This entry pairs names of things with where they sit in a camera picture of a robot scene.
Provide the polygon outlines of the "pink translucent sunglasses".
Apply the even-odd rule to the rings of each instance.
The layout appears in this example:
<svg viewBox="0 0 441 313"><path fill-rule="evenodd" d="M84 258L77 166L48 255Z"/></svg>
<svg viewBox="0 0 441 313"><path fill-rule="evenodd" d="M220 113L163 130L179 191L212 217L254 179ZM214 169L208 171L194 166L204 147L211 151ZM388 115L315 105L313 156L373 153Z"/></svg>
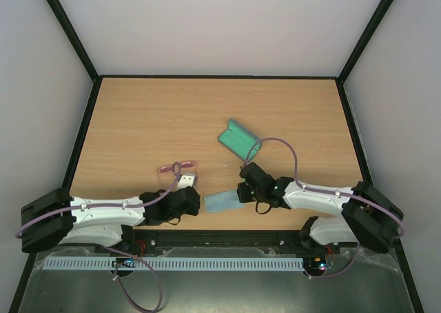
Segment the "pink translucent sunglasses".
<svg viewBox="0 0 441 313"><path fill-rule="evenodd" d="M180 165L163 165L159 167L156 171L158 184L160 188L167 189L173 182L175 181L174 186L172 187L171 191L177 190L176 185L181 177L182 174L186 173L194 173L197 175L197 182L198 182L198 170L197 165L195 161L183 161L180 162Z"/></svg>

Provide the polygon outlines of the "grey glasses case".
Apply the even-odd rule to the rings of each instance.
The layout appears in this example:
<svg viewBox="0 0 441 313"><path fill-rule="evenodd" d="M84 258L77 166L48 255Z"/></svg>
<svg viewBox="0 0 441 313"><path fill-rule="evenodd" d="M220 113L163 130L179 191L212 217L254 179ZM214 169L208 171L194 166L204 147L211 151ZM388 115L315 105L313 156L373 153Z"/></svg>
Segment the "grey glasses case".
<svg viewBox="0 0 441 313"><path fill-rule="evenodd" d="M259 137L233 118L228 119L227 129L218 136L218 142L244 163L250 162L262 146Z"/></svg>

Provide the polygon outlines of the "light blue cleaning cloth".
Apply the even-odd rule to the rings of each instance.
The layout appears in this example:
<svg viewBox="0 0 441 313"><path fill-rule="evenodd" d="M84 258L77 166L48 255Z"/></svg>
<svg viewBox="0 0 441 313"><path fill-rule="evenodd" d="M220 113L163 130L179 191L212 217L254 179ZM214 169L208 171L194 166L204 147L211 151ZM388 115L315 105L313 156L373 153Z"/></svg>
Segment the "light blue cleaning cloth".
<svg viewBox="0 0 441 313"><path fill-rule="evenodd" d="M244 208L244 204L238 199L235 190L219 192L204 197L206 212L224 212L228 210L237 210Z"/></svg>

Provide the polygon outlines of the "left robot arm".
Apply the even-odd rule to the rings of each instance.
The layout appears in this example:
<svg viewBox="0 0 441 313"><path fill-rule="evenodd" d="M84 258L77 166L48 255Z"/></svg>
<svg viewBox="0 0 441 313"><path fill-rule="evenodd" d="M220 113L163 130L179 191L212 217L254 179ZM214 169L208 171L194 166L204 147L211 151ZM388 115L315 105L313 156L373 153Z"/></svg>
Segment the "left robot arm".
<svg viewBox="0 0 441 313"><path fill-rule="evenodd" d="M63 244L112 247L132 240L130 228L161 225L184 214L196 216L200 206L201 197L192 186L121 200L84 199L59 188L22 207L17 236L25 253Z"/></svg>

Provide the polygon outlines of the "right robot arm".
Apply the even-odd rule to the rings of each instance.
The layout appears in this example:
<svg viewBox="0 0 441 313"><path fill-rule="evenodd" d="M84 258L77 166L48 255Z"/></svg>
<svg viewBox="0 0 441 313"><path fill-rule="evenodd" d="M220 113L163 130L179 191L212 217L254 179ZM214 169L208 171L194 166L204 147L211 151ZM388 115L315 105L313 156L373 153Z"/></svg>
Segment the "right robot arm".
<svg viewBox="0 0 441 313"><path fill-rule="evenodd" d="M337 243L359 243L377 253L387 253L402 235L404 214L372 184L354 187L310 185L282 176L273 178L254 162L239 173L237 195L241 203L266 203L271 209L313 210L326 217L311 216L299 232L308 252Z"/></svg>

